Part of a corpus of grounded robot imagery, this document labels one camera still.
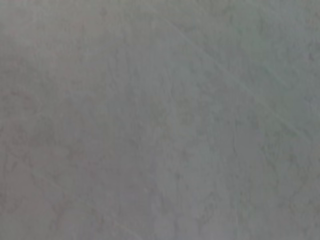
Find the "gray surface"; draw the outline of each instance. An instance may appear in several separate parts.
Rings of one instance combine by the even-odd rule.
[[[317,240],[320,2],[2,0],[0,240]]]

